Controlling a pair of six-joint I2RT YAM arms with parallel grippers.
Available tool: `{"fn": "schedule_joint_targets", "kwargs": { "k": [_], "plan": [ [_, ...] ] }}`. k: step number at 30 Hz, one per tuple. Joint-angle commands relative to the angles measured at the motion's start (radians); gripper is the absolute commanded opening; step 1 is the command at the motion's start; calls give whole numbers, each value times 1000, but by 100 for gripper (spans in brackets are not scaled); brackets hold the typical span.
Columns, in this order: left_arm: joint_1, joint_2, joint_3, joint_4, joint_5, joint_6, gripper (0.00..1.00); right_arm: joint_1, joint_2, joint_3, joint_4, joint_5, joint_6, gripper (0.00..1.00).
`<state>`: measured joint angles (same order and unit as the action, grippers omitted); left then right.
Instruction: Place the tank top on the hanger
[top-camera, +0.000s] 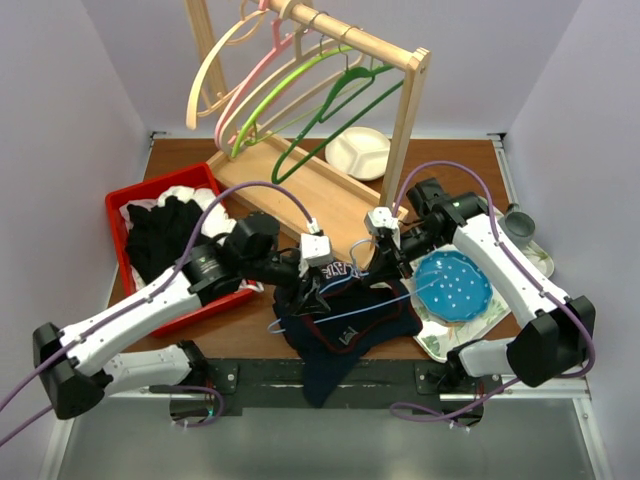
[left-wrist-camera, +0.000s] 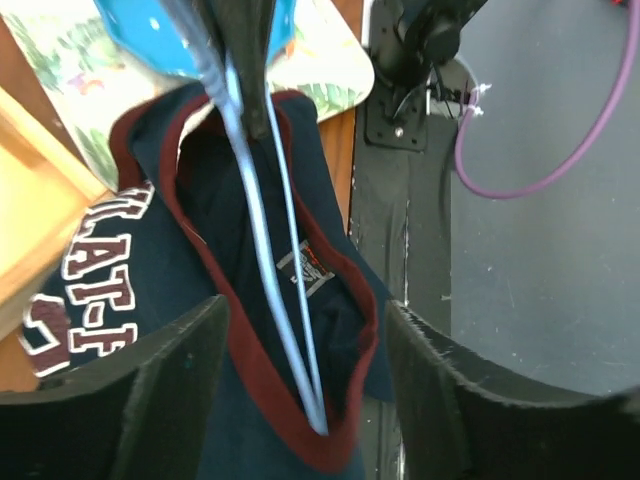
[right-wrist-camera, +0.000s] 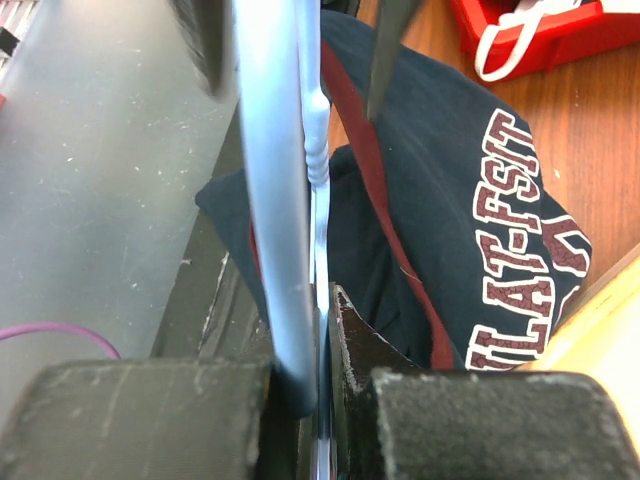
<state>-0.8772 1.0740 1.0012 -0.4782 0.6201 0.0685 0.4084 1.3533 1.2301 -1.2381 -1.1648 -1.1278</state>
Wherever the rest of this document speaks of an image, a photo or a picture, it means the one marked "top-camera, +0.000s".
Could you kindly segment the light blue wire hanger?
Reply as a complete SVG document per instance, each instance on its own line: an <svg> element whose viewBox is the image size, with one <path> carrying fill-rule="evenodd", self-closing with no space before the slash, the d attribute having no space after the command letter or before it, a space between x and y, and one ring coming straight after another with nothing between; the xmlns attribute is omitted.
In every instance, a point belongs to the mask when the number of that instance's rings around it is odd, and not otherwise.
<svg viewBox="0 0 640 480"><path fill-rule="evenodd" d="M371 240L371 239L361 239L361 240L358 240L358 241L354 242L351 245L350 249L349 249L349 256L351 258L351 278L353 278L354 274L356 274L356 279L362 279L362 278L365 277L365 274L361 271L361 269L359 268L359 266L357 264L357 260L356 260L355 255L354 255L354 250L358 246L360 246L362 244L367 244L367 243L369 243L371 245L375 245L375 242L373 240ZM363 307L363 308L360 308L360 309L351 309L351 310L348 310L345 313L334 314L334 315L331 315L331 316L326 317L324 319L314 320L313 323L314 324L325 323L325 322L329 322L329 321L333 321L333 320L337 320L337 319L342 319L342 318L346 318L346 317L349 317L349 316L353 316L353 315L356 315L356 314L367 313L367 312L370 312L370 311L373 311L373 310L377 310L377 309L379 309L381 307L392 305L394 303L397 303L397 302L400 302L400 301L403 301L403 300L408 300L408 299L411 298L412 295L417 295L421 291L425 290L427 287L432 286L435 283L437 283L440 280L440 278L442 277L442 274L440 272L435 272L435 271L432 271L431 275L436 275L436 278L433 278L425 286L416 288L413 292L408 291L404 295L400 295L400 296L394 297L393 299L387 300L385 302L377 303L375 305L371 305L371 306L368 306L368 307ZM271 324L269 324L267 326L267 332L270 333L270 334L273 334L273 335L284 333L286 331L285 328L276 329L276 326L278 326L280 323L281 323L281 318L278 318L278 319L274 320Z"/></svg>

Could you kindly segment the navy tank top red trim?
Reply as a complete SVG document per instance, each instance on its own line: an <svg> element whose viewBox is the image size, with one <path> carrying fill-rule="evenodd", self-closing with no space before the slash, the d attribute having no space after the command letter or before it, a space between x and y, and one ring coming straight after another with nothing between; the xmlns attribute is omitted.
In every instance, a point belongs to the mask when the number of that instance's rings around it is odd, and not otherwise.
<svg viewBox="0 0 640 480"><path fill-rule="evenodd" d="M324 315L292 316L286 313L280 287L274 291L273 311L281 318L279 328L287 343L304 361L302 382L306 401L322 407L359 359L372 348L399 337L414 337L422 321L410 299L367 313L314 324L334 314L345 313L391 300L408 292L400 281L365 286L351 265L335 261L322 269L322 297L330 306Z"/></svg>

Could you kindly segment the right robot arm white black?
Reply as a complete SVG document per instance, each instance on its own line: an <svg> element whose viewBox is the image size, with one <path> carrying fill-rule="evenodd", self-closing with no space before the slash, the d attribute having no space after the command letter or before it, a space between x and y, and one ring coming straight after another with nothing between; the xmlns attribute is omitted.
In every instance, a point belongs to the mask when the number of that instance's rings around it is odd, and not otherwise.
<svg viewBox="0 0 640 480"><path fill-rule="evenodd" d="M444 378L452 390L469 392L492 374L538 387L594 366L594 305L584 296L569 296L541 274L499 228L490 198L451 196L434 178L417 183L407 197L418 217L407 231L401 231L394 208L377 207L365 215L376 243L366 282L409 279L413 261L452 245L488 277L520 327L511 339L474 340L448 353Z"/></svg>

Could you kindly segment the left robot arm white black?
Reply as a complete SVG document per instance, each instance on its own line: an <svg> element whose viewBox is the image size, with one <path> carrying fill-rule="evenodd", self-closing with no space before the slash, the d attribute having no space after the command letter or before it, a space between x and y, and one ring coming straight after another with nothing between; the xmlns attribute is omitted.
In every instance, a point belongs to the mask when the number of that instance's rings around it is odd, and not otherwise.
<svg viewBox="0 0 640 480"><path fill-rule="evenodd" d="M193 343L141 354L125 350L167 322L236 292L243 281L282 288L289 315L328 312L319 290L321 268L333 259L329 237L310 225L298 247L280 252L279 232L274 217L254 212L109 309L64 328L38 327L34 365L57 418L80 416L108 395L143 386L200 390L206 361Z"/></svg>

